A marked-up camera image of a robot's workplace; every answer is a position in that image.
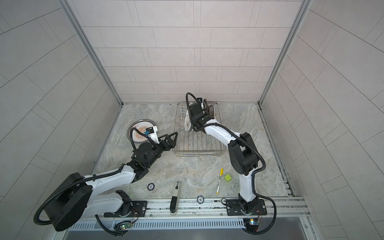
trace wire dish rack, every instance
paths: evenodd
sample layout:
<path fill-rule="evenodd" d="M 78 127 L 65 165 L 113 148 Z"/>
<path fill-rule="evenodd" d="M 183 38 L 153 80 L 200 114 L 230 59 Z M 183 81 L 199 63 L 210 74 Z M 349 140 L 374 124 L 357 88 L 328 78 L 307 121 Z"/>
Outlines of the wire dish rack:
<path fill-rule="evenodd" d="M 208 103 L 214 106 L 214 118 L 221 122 L 217 103 Z M 185 132 L 184 121 L 187 113 L 187 104 L 177 104 L 175 119 L 175 132 L 178 132 L 174 152 L 178 157 L 209 157 L 223 154 L 225 146 L 215 137 L 205 134 L 202 131 Z"/>

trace green cube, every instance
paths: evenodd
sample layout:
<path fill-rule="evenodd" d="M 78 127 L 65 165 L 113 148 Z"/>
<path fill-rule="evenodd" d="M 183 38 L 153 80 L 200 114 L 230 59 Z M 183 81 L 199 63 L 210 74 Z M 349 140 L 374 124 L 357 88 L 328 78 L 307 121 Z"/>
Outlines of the green cube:
<path fill-rule="evenodd" d="M 231 179 L 232 179 L 231 175 L 229 175 L 229 174 L 225 175 L 224 178 L 227 182 L 231 181 Z"/>

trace blue poker chip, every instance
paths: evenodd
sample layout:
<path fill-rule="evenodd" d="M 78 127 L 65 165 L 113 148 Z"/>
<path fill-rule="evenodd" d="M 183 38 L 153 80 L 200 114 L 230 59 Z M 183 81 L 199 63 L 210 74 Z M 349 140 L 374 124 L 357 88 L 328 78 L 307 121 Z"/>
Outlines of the blue poker chip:
<path fill-rule="evenodd" d="M 155 189 L 155 184 L 154 183 L 148 184 L 147 189 L 152 191 L 153 189 Z"/>
<path fill-rule="evenodd" d="M 197 197 L 197 202 L 199 203 L 199 204 L 202 204 L 203 202 L 204 202 L 204 197 L 203 196 L 198 196 Z"/>

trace black mounting plate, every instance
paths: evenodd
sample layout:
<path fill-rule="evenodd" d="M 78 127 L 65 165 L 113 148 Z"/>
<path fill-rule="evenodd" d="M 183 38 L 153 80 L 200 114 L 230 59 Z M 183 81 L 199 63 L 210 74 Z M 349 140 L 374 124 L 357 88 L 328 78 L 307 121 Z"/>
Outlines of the black mounting plate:
<path fill-rule="evenodd" d="M 227 199 L 226 200 L 227 206 L 228 205 L 230 206 L 229 209 L 227 207 L 228 216 L 248 216 L 241 211 L 239 202 L 240 202 L 240 200 L 238 200 L 238 199 Z M 261 212 L 261 215 L 267 215 L 267 211 L 265 208 L 263 208 L 263 206 L 265 206 L 264 200 L 259 199 L 259 201 L 256 204 L 256 208 Z M 259 212 L 256 210 L 251 215 L 259 215 Z"/>
<path fill-rule="evenodd" d="M 147 210 L 147 201 L 132 201 L 132 205 L 134 208 L 136 208 L 139 211 L 139 217 L 144 217 L 145 211 Z M 134 212 L 130 211 L 130 213 L 128 213 L 128 215 L 126 215 L 125 217 L 133 218 L 133 216 L 134 216 Z M 104 217 L 121 217 L 121 216 L 113 212 L 106 212 L 104 213 Z"/>

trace gray marble surface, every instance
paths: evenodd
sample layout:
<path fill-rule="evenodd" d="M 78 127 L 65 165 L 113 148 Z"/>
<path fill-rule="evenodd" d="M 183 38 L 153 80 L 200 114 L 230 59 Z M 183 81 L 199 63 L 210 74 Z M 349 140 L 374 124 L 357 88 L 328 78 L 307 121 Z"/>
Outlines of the gray marble surface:
<path fill-rule="evenodd" d="M 266 196 L 287 196 L 286 189 L 255 104 L 219 103 L 222 124 L 236 132 L 251 134 L 259 153 L 265 159 L 267 168 L 256 174 L 256 189 Z M 126 132 L 129 126 L 140 119 L 156 123 L 158 136 L 174 131 L 176 104 L 126 104 L 117 119 L 95 173 L 118 168 L 131 161 L 132 146 Z M 222 179 L 219 194 L 216 194 L 220 169 L 232 180 Z M 180 197 L 237 197 L 240 191 L 238 173 L 232 168 L 228 150 L 214 157 L 177 157 L 171 150 L 162 156 L 149 169 L 141 180 L 121 185 L 108 192 L 124 190 L 131 198 L 171 198 L 174 184 L 182 182 Z M 147 190 L 149 183 L 155 189 Z"/>

